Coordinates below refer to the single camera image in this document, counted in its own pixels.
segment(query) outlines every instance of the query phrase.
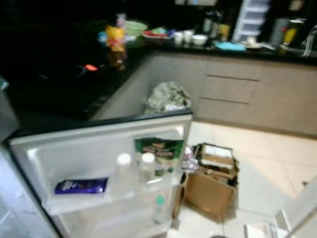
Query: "refrigerator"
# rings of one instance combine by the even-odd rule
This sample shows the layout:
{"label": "refrigerator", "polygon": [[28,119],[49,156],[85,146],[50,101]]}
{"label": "refrigerator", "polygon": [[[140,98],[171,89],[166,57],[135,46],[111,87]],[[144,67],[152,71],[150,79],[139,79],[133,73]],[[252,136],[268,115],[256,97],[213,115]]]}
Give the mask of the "refrigerator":
{"label": "refrigerator", "polygon": [[[1,155],[0,163],[6,164],[8,180],[17,185],[10,185],[7,179],[1,181],[0,229],[5,228],[5,216],[15,216],[24,232],[13,238],[151,238],[166,233],[172,222],[191,120],[192,112],[185,109],[91,121],[67,130],[10,138],[1,147],[5,156]],[[134,144],[136,138],[147,137],[183,140],[174,171],[151,181],[140,179],[140,155]],[[120,190],[115,174],[116,159],[122,153],[131,155],[133,162],[134,182],[129,193],[114,192]],[[104,193],[54,193],[57,183],[64,179],[105,177],[108,181]],[[166,219],[159,223],[153,220],[158,196],[165,200],[166,213]],[[23,200],[23,209],[36,218],[20,214],[16,202],[19,199]],[[0,233],[1,237],[9,236]]]}

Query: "white bowl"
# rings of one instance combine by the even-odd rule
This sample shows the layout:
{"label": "white bowl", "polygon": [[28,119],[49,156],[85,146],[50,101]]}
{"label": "white bowl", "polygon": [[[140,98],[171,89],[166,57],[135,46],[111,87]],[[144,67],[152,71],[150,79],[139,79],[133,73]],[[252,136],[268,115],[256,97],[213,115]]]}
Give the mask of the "white bowl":
{"label": "white bowl", "polygon": [[192,36],[192,42],[194,45],[197,45],[197,46],[202,46],[204,45],[208,40],[208,37],[207,36],[204,36],[204,35],[194,35]]}

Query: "trash bag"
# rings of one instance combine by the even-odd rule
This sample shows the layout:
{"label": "trash bag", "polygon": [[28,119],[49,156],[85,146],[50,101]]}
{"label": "trash bag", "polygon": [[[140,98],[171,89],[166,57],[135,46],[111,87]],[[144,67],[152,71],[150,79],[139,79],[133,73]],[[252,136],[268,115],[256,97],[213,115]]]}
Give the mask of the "trash bag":
{"label": "trash bag", "polygon": [[175,111],[190,108],[190,96],[176,82],[158,84],[145,102],[144,114]]}

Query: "white bottle cap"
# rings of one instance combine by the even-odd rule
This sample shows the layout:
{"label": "white bottle cap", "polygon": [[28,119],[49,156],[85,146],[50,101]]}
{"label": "white bottle cap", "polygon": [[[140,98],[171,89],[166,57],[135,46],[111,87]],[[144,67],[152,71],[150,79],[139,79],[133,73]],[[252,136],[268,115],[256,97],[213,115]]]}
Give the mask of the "white bottle cap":
{"label": "white bottle cap", "polygon": [[154,160],[155,160],[155,155],[152,153],[145,153],[142,155],[142,161],[144,163],[147,163],[147,164],[153,163]]}
{"label": "white bottle cap", "polygon": [[117,158],[117,165],[128,166],[131,164],[131,156],[127,153],[122,153]]}

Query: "green bowl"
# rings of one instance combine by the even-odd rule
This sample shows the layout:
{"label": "green bowl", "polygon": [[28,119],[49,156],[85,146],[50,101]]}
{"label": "green bowl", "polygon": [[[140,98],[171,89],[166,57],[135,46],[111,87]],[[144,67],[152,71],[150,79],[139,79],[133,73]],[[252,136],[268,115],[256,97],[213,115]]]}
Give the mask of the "green bowl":
{"label": "green bowl", "polygon": [[141,36],[142,32],[147,30],[148,26],[137,21],[125,22],[125,33],[128,36]]}

